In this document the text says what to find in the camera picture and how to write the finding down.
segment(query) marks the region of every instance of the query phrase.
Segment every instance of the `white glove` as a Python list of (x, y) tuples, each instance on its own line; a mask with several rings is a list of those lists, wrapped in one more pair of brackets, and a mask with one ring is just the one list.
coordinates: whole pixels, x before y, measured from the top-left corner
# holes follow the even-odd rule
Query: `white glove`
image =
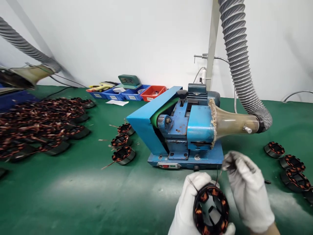
[(261, 170), (250, 158), (236, 151), (229, 151), (224, 156), (222, 169), (227, 170), (243, 223), (255, 233), (267, 231), (275, 217)]
[[(193, 220), (193, 205), (197, 190), (211, 181), (211, 177), (205, 172), (194, 172), (186, 176), (183, 191), (176, 205), (175, 216), (168, 235), (199, 235), (199, 231)], [(229, 223), (225, 235), (234, 235), (235, 225)]]

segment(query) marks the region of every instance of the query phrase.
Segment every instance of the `blue plastic bin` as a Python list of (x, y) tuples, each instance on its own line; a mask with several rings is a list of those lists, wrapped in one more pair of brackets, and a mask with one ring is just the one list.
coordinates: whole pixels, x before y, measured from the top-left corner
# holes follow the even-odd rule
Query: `blue plastic bin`
[(103, 92), (95, 91), (95, 92), (88, 92), (88, 93), (96, 99), (107, 99), (107, 96)]
[(119, 100), (119, 101), (125, 100), (125, 97), (123, 96), (123, 92), (116, 93), (113, 91), (114, 88), (115, 87), (105, 90), (104, 92), (102, 92), (102, 94), (104, 94), (108, 100)]
[(122, 95), (127, 99), (127, 100), (143, 100), (143, 98), (138, 94), (138, 91), (141, 89), (144, 89), (142, 92), (144, 92), (147, 88), (149, 88), (150, 85), (141, 85), (137, 89), (128, 89), (122, 93)]

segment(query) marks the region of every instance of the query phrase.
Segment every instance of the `gray flexible duct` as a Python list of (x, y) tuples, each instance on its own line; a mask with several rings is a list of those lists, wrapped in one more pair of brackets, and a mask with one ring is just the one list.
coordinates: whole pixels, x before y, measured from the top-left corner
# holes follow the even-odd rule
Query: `gray flexible duct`
[(16, 32), (2, 17), (0, 17), (0, 35), (26, 55), (38, 60), (55, 73), (61, 71), (61, 66), (52, 58), (43, 54), (40, 50), (32, 46), (18, 32)]
[(218, 0), (218, 3), (228, 63), (238, 98), (248, 114), (257, 115), (263, 121), (265, 131), (272, 125), (273, 119), (252, 83), (246, 44), (244, 0)]

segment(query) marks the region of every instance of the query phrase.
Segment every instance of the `dust residue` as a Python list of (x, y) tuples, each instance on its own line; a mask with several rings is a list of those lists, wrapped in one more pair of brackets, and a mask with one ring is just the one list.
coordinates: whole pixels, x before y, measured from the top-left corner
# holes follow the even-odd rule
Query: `dust residue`
[(214, 139), (213, 139), (212, 145), (211, 145), (211, 149), (213, 149), (215, 141), (216, 141), (216, 134), (217, 134), (216, 133), (216, 108), (215, 108), (215, 102), (213, 99), (209, 100), (209, 107), (211, 108), (211, 115), (212, 115), (211, 123), (214, 126)]

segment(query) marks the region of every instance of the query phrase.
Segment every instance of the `green digital display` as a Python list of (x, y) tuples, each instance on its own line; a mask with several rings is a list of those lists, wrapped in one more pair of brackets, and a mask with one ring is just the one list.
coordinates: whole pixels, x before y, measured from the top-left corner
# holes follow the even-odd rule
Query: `green digital display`
[(123, 74), (123, 75), (119, 75), (118, 78), (120, 79), (123, 85), (136, 86), (140, 84), (139, 79), (135, 75)]

